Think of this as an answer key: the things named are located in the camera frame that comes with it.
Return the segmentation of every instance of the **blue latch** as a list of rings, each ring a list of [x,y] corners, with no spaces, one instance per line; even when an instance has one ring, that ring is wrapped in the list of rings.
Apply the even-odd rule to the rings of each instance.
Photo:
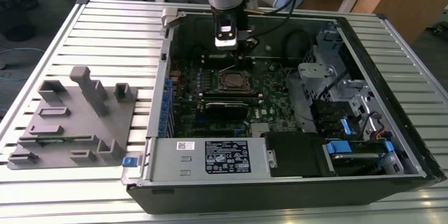
[[[139,166],[139,158],[138,157],[126,157],[123,158],[123,167],[138,167]]]
[[[392,142],[391,141],[386,141],[386,148],[387,148],[387,152],[392,152],[395,150]]]
[[[352,153],[352,148],[350,147],[348,141],[335,140],[327,144],[327,150],[330,154],[335,153]]]
[[[346,131],[346,134],[347,135],[351,135],[352,134],[352,131],[351,131],[351,127],[348,127],[348,122],[346,119],[342,119],[342,123],[343,123],[343,126],[344,126],[344,131]]]

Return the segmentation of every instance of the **motherboard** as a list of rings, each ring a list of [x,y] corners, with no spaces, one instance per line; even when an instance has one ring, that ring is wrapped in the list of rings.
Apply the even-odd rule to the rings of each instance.
[[[259,137],[298,130],[286,80],[295,69],[270,60],[207,67],[174,60],[175,137]]]

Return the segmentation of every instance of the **white sticker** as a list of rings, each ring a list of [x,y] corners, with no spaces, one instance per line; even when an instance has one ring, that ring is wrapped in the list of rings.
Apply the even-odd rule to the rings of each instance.
[[[194,150],[195,142],[178,142],[178,150]]]

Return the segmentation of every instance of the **power supply label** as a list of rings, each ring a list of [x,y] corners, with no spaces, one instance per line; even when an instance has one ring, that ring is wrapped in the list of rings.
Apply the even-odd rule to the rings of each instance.
[[[206,141],[206,171],[208,174],[250,173],[247,141]]]

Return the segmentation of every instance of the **circuit board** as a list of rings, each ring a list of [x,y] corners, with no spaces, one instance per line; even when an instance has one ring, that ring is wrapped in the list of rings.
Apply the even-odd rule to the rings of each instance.
[[[256,60],[250,70],[206,69],[180,62],[174,66],[175,137],[251,137],[254,123],[267,123],[271,131],[298,130],[286,88],[288,72],[278,63]],[[211,103],[247,104],[246,117],[204,119],[202,108]]]

